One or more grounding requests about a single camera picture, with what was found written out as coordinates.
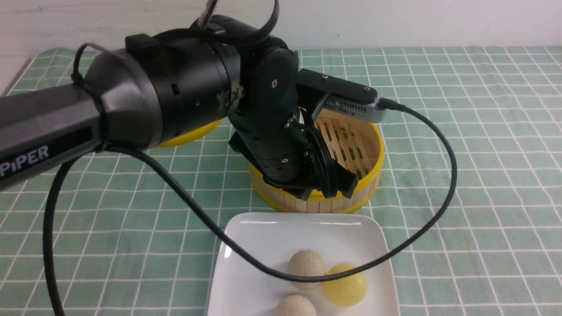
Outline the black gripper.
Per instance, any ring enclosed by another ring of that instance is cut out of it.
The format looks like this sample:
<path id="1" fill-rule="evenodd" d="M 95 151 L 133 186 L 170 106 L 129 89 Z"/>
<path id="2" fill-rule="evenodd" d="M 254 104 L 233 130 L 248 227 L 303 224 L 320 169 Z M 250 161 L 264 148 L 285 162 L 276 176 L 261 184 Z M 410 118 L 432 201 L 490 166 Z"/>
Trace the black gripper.
<path id="1" fill-rule="evenodd" d="M 351 198 L 357 174 L 346 170 L 331 157 L 321 133 L 295 120 L 280 125 L 271 119 L 251 120 L 229 117 L 235 132 L 229 146 L 258 170 L 264 182 L 300 200 L 313 190 L 325 198 L 341 194 Z"/>

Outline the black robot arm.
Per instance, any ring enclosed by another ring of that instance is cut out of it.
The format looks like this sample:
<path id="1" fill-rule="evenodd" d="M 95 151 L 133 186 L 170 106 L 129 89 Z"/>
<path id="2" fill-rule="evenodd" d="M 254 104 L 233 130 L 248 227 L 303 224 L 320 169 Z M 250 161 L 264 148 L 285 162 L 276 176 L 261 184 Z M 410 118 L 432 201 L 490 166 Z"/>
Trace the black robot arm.
<path id="1" fill-rule="evenodd" d="M 301 113 L 299 57 L 283 40 L 213 16 L 213 38 L 138 34 L 70 84 L 1 98 L 1 189 L 110 145 L 140 151 L 229 118 L 229 145 L 276 188 L 306 200 L 351 197 L 359 181 Z"/>

